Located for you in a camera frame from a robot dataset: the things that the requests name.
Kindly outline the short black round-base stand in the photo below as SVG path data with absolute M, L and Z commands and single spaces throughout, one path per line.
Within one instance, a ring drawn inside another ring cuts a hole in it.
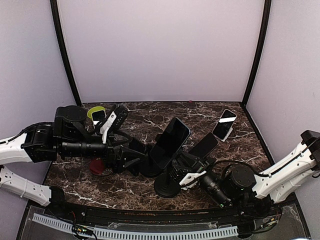
M 163 173 L 163 170 L 154 162 L 148 151 L 143 160 L 138 164 L 139 172 L 147 178 L 156 178 Z

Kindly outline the large blue-edged smartphone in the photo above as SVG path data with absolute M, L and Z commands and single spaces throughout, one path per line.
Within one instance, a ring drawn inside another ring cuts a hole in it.
M 165 169 L 190 134 L 191 130 L 179 118 L 173 117 L 149 152 L 151 159 L 160 169 Z

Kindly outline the tall black clamp phone stand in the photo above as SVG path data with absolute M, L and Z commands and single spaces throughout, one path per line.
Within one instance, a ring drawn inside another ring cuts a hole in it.
M 154 181 L 154 191 L 162 198 L 174 198 L 181 191 L 181 187 L 179 186 L 179 184 L 170 177 L 172 161 L 177 157 L 178 152 L 181 150 L 181 148 L 173 156 L 172 160 L 169 162 L 166 168 L 163 169 L 165 170 L 165 173 L 160 174 Z

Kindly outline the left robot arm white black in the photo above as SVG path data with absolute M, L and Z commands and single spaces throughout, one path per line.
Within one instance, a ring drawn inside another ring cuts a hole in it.
M 64 191 L 37 184 L 7 168 L 9 163 L 54 162 L 57 157 L 100 158 L 113 173 L 125 170 L 139 174 L 139 164 L 148 158 L 147 146 L 120 130 L 128 110 L 113 105 L 109 112 L 88 115 L 80 106 L 61 106 L 53 122 L 32 124 L 13 137 L 0 141 L 0 186 L 22 198 L 50 207 L 60 218 L 71 213 Z

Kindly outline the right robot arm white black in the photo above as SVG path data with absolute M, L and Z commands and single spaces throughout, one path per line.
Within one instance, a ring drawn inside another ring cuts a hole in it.
M 255 205 L 255 213 L 266 217 L 275 204 L 283 202 L 320 171 L 319 132 L 306 130 L 301 138 L 291 153 L 261 172 L 243 161 L 216 161 L 181 152 L 173 161 L 169 175 L 184 190 L 199 185 L 221 208 L 262 200 Z M 217 176 L 213 169 L 223 163 L 227 167 Z

